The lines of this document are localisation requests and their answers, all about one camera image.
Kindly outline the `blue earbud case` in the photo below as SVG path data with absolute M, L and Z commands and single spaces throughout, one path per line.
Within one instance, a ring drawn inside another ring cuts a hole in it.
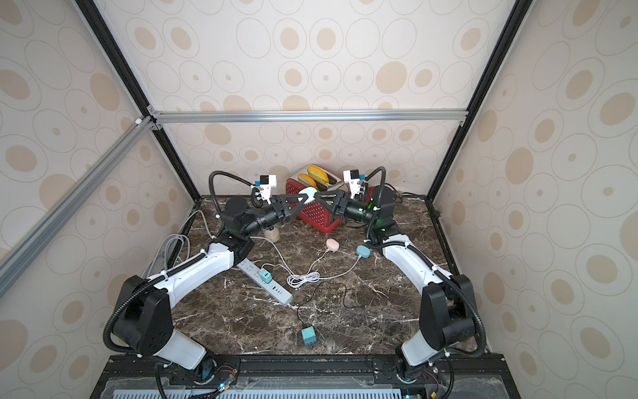
M 359 245 L 356 249 L 359 258 L 368 259 L 372 255 L 372 251 L 365 245 Z

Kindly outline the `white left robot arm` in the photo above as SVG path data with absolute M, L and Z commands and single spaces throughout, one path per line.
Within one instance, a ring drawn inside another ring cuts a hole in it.
M 253 234 L 295 219 L 316 190 L 274 196 L 275 176 L 250 184 L 251 198 L 232 198 L 217 208 L 221 227 L 206 249 L 146 279 L 135 275 L 121 287 L 102 339 L 114 352 L 172 362 L 203 382 L 217 364 L 214 354 L 174 328 L 172 310 L 181 299 L 218 274 L 239 265 L 254 247 Z

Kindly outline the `pink earbud case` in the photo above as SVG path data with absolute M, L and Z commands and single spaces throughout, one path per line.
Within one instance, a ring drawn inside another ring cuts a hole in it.
M 328 239 L 326 241 L 326 246 L 327 246 L 327 249 L 332 252 L 336 252 L 340 248 L 340 244 L 335 239 Z

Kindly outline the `teal charger with white cable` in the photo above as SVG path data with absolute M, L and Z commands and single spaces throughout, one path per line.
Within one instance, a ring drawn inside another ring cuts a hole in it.
M 313 267 L 316 263 L 318 263 L 320 260 L 322 260 L 325 257 L 325 255 L 328 253 L 327 249 L 324 250 L 322 254 L 314 262 L 311 263 L 310 267 L 308 268 L 308 271 L 305 274 L 295 274 L 294 272 L 292 272 L 292 269 L 290 269 L 287 266 L 286 260 L 282 256 L 279 249 L 278 248 L 275 248 L 275 249 L 277 251 L 277 254 L 280 257 L 281 263 L 280 264 L 264 263 L 262 265 L 262 267 L 259 269 L 259 279 L 261 279 L 264 283 L 272 282 L 272 274 L 270 273 L 268 269 L 266 269 L 267 266 L 272 266 L 274 268 L 279 267 L 283 269 L 287 273 L 286 284 L 292 289 L 300 289 L 300 287 L 304 286 L 305 284 L 317 283 L 320 281 L 321 276 L 319 272 L 313 270 Z

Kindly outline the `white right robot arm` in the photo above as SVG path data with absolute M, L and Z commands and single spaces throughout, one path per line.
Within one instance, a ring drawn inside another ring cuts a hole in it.
M 331 215 L 365 224 L 366 246 L 395 264 L 421 294 L 419 331 L 400 347 L 404 362 L 417 367 L 453 354 L 476 358 L 485 354 L 487 334 L 475 301 L 473 284 L 435 264 L 403 233 L 394 218 L 396 191 L 381 182 L 368 192 L 369 178 L 346 171 L 349 191 L 317 191 L 314 201 Z

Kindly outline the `mint green earbud case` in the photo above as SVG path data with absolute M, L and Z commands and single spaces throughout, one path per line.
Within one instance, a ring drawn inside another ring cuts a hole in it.
M 305 196 L 305 204 L 311 204 L 315 201 L 315 195 L 317 194 L 317 192 L 318 190 L 314 187 L 306 187 L 305 189 L 299 191 L 299 194 L 301 196 Z

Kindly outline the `white power strip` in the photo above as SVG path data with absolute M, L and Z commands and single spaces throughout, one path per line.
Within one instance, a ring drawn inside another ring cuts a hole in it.
M 292 294 L 282 287 L 281 284 L 275 281 L 272 274 L 270 274 L 266 269 L 258 268 L 249 259 L 243 260 L 237 265 L 237 267 L 269 295 L 279 301 L 280 304 L 283 306 L 289 306 L 290 301 L 292 300 Z

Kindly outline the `teal charger with black cable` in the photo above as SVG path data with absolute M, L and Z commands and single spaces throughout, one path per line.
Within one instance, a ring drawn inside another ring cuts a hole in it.
M 320 287 L 322 287 L 322 285 L 324 285 L 324 282 L 320 283 L 312 291 L 312 293 L 296 307 L 296 316 L 297 316 L 297 320 L 302 324 L 301 336 L 302 336 L 302 342 L 305 346 L 312 346 L 313 344 L 317 342 L 317 331 L 315 327 L 312 325 L 312 323 L 310 323 L 309 321 L 305 321 L 301 317 L 300 309 L 304 305 L 310 304 L 310 302 L 314 300 L 317 291 L 320 289 Z M 346 304 L 349 288 L 344 283 L 333 283 L 333 285 L 343 287 L 343 293 L 341 294 L 341 297 L 340 297 L 342 307 L 344 307 L 345 309 L 363 309 L 364 308 L 364 305 L 360 305 L 360 304 L 353 304 L 352 306 Z

